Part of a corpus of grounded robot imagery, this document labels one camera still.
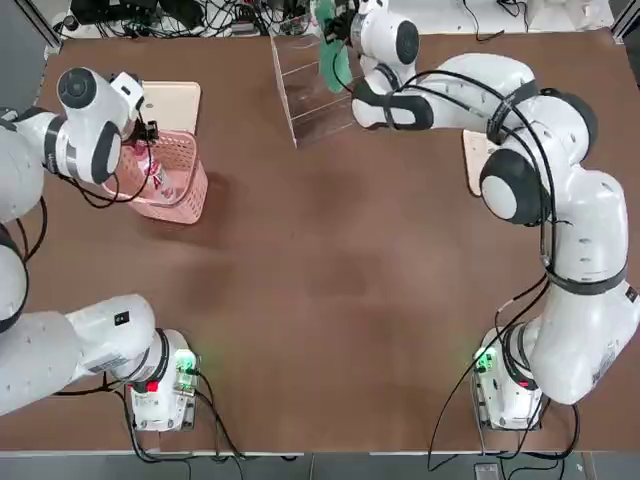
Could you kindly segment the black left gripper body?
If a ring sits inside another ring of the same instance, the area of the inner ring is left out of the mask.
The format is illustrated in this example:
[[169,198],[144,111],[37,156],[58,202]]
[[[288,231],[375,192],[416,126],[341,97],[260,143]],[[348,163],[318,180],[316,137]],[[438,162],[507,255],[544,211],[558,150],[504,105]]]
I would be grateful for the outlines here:
[[144,121],[141,118],[138,118],[135,121],[134,128],[132,131],[132,144],[137,145],[142,142],[153,143],[159,139],[159,129],[156,120]]

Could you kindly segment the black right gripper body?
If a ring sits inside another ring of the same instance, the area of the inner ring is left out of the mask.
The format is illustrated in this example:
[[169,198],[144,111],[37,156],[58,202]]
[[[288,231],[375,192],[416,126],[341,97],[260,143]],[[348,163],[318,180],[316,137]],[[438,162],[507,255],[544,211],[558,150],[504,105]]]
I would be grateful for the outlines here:
[[348,8],[344,12],[329,18],[324,26],[324,40],[327,44],[339,41],[348,46],[351,42],[351,26],[357,11]]

